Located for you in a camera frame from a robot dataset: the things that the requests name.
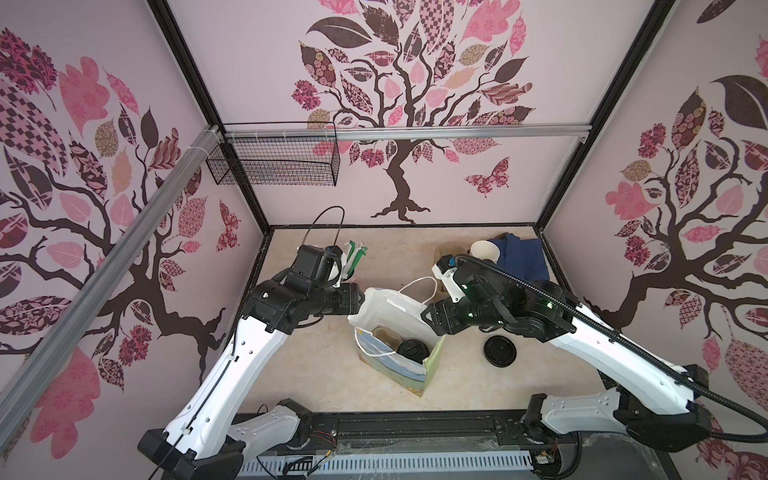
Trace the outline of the green white paper bag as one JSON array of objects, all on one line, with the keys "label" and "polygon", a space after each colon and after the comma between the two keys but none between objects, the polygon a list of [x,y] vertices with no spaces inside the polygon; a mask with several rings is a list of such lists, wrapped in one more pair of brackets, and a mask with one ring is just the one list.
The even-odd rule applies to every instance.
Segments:
[{"label": "green white paper bag", "polygon": [[354,328],[359,358],[366,365],[421,397],[439,365],[444,339],[421,318],[434,299],[416,300],[399,290],[368,288]]}]

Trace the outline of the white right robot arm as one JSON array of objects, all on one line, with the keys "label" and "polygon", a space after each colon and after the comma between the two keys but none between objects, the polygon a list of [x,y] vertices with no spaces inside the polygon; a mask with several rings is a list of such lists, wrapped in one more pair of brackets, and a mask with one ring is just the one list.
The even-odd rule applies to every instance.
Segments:
[{"label": "white right robot arm", "polygon": [[532,396],[521,419],[530,439],[612,432],[656,450],[679,452],[711,436],[710,413],[676,379],[701,380],[703,371],[631,351],[560,285],[515,279],[492,262],[469,256],[446,255],[432,274],[448,296],[429,305],[421,318],[437,335],[472,327],[503,329],[566,351],[613,381],[593,395]]}]

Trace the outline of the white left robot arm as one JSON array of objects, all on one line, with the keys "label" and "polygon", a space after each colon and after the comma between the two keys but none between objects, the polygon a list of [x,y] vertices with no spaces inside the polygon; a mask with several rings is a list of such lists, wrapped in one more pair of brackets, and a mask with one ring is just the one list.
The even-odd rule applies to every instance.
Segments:
[{"label": "white left robot arm", "polygon": [[285,407],[233,421],[256,379],[297,329],[326,316],[359,312],[365,296],[351,277],[366,249],[350,242],[301,245],[292,265],[246,296],[234,331],[199,389],[163,429],[150,429],[137,449],[167,479],[234,479],[243,464],[296,434],[300,415]]}]

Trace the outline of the wrapped straws bundle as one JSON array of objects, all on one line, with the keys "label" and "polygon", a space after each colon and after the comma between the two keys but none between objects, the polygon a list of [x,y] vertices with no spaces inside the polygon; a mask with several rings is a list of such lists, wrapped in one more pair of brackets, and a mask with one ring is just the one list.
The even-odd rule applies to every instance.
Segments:
[{"label": "wrapped straws bundle", "polygon": [[356,269],[363,259],[367,255],[368,247],[362,242],[355,242],[350,240],[343,250],[344,255],[342,258],[342,270],[341,281],[351,280],[356,272]]}]

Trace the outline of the stack of paper cups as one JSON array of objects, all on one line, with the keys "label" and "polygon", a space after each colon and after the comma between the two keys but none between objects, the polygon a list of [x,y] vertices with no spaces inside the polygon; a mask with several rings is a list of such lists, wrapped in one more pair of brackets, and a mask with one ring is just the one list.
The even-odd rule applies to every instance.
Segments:
[{"label": "stack of paper cups", "polygon": [[470,246],[469,254],[477,259],[496,263],[501,256],[501,251],[493,242],[479,240]]}]

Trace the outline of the blue paper napkins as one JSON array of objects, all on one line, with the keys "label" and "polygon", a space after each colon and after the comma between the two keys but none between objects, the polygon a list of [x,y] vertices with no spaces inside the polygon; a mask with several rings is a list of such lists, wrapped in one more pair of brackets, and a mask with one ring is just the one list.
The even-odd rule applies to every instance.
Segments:
[{"label": "blue paper napkins", "polygon": [[505,234],[490,239],[500,252],[496,264],[507,273],[528,282],[548,281],[549,269],[538,238],[521,239],[513,234]]}]

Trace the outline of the stack of black lids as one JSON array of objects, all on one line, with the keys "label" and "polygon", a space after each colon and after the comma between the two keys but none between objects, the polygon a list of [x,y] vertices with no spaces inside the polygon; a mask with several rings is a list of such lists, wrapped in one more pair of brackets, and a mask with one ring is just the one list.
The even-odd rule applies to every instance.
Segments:
[{"label": "stack of black lids", "polygon": [[495,335],[489,337],[483,345],[485,359],[494,367],[506,368],[517,359],[517,349],[507,337]]}]

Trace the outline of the stack of pulp cup carriers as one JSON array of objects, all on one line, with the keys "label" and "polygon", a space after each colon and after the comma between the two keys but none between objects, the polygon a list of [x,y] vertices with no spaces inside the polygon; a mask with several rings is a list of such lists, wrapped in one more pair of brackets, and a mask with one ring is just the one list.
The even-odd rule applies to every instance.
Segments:
[{"label": "stack of pulp cup carriers", "polygon": [[469,252],[469,245],[465,243],[442,243],[434,251],[434,265],[432,271],[438,275],[443,274],[449,269],[457,267],[455,257],[465,255]]}]

